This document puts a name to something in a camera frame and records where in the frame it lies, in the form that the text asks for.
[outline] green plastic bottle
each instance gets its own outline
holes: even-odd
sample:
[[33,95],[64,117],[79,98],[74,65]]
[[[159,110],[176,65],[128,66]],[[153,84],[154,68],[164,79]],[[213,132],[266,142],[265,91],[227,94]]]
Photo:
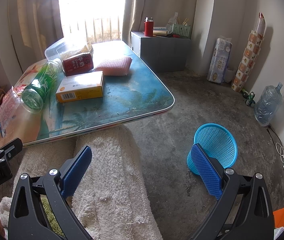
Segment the green plastic bottle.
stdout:
[[23,106],[32,113],[42,110],[46,96],[54,86],[57,73],[61,71],[62,61],[59,58],[45,63],[33,81],[24,89],[21,98]]

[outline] plastic water bottle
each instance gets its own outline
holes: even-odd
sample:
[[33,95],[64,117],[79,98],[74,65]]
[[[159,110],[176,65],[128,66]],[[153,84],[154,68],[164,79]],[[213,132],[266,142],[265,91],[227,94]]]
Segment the plastic water bottle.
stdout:
[[42,110],[46,96],[57,79],[56,74],[61,71],[62,61],[59,58],[45,63],[33,81],[21,94],[23,106],[32,113]]
[[254,107],[254,116],[261,126],[267,126],[273,118],[279,106],[283,103],[283,97],[280,93],[282,83],[277,87],[266,86],[263,93]]

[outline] rolled mat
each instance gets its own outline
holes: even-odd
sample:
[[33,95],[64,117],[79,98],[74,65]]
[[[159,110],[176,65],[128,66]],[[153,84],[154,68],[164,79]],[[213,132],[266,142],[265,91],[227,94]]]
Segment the rolled mat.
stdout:
[[255,65],[255,62],[260,54],[261,44],[264,40],[265,19],[260,12],[258,16],[258,22],[254,30],[251,30],[249,35],[248,44],[245,47],[242,60],[239,64],[238,70],[231,83],[231,88],[240,92],[244,84],[249,78],[249,75]]

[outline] pink cloth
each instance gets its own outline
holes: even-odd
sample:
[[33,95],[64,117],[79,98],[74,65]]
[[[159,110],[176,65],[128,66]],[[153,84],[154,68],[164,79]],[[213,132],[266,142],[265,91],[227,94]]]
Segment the pink cloth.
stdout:
[[131,62],[132,58],[128,56],[105,59],[94,68],[94,71],[103,71],[105,76],[124,76],[128,74]]

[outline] blue gripper pad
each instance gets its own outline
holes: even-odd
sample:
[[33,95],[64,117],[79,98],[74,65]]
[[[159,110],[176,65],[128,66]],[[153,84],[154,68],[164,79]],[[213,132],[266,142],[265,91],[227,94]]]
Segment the blue gripper pad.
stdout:
[[222,195],[221,178],[196,144],[192,146],[191,158],[210,195],[219,199]]
[[64,199],[74,195],[77,186],[90,165],[92,161],[91,148],[88,146],[83,147],[73,159],[67,161],[69,161],[70,164],[73,162],[73,164],[68,168],[60,180],[61,196]]

